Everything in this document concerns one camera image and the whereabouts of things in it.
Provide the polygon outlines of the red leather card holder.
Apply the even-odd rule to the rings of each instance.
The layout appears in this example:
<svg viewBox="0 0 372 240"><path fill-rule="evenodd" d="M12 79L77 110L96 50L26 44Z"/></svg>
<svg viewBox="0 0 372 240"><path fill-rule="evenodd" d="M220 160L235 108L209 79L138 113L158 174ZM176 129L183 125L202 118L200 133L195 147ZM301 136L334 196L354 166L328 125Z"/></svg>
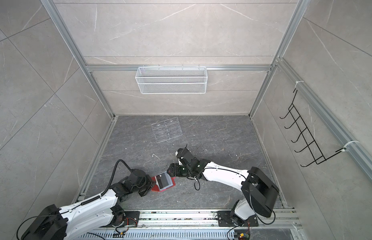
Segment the red leather card holder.
<svg viewBox="0 0 372 240"><path fill-rule="evenodd" d="M163 172L151 179L154 183L151 189L153 192L163 192L175 186L175 178L172 178L167 172Z"/></svg>

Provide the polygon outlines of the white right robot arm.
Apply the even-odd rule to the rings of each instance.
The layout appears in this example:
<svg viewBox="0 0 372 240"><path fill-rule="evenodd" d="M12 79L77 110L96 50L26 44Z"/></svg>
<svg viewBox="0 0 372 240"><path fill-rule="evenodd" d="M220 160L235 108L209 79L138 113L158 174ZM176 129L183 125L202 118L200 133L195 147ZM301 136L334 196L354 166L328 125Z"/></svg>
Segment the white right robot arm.
<svg viewBox="0 0 372 240"><path fill-rule="evenodd" d="M205 159L197 159L187 148L175 153L177 163L170 164L170 177L184 177L199 182L218 182L242 192L244 198L238 200L230 212L231 223L242 226L249 218L259 216L275 217L274 206L280 190L259 168L237 170L218 165Z"/></svg>

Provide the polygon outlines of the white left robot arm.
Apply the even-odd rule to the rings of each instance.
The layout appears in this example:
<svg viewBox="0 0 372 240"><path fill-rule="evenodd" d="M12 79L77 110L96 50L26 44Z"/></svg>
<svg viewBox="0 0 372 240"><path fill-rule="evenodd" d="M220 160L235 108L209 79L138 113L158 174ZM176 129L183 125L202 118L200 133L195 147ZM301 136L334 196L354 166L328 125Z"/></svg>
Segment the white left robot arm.
<svg viewBox="0 0 372 240"><path fill-rule="evenodd" d="M19 240L73 240L96 228L125 224L125 210L121 203L133 193L147 195L154 182L144 171L133 169L130 176L81 202L57 207L45 207L39 215L32 216L30 226Z"/></svg>

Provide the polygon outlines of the clear acrylic organizer tray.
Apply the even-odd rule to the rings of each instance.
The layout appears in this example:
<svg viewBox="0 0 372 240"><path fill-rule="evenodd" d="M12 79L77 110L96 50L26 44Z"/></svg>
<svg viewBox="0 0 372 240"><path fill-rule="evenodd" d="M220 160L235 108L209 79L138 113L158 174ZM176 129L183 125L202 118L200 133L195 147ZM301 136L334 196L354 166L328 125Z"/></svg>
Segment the clear acrylic organizer tray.
<svg viewBox="0 0 372 240"><path fill-rule="evenodd" d="M166 142L183 134L178 117L151 124L151 128L157 143Z"/></svg>

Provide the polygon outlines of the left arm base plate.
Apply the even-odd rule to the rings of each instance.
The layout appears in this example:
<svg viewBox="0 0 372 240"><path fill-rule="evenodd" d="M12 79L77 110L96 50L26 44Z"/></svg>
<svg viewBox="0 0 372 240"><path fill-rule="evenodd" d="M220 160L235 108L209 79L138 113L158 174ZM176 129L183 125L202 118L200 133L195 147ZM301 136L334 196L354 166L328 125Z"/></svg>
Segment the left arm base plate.
<svg viewBox="0 0 372 240"><path fill-rule="evenodd" d="M134 226L136 227L139 222L140 211L127 211L124 213L117 214L113 217L110 224L107 227L125 227Z"/></svg>

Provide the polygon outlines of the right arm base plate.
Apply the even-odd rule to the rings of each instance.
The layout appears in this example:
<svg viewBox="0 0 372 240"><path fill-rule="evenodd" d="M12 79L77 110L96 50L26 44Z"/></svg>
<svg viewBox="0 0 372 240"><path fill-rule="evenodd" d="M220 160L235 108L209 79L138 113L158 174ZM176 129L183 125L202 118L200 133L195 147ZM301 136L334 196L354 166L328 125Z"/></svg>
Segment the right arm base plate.
<svg viewBox="0 0 372 240"><path fill-rule="evenodd" d="M250 216L247 220L242 220L232 211L218 211L215 216L220 227L258 227L258 219L256 216Z"/></svg>

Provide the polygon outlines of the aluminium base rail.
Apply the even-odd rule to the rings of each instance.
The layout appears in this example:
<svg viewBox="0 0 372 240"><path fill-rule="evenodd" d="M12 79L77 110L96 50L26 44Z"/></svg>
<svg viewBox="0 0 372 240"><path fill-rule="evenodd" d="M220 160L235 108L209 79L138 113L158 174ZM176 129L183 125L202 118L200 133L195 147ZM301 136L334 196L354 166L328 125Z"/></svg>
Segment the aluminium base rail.
<svg viewBox="0 0 372 240"><path fill-rule="evenodd" d="M136 227L100 227L73 240L305 240L293 209L276 209L275 217L257 217L258 227L220 227L215 216L229 209L140 211Z"/></svg>

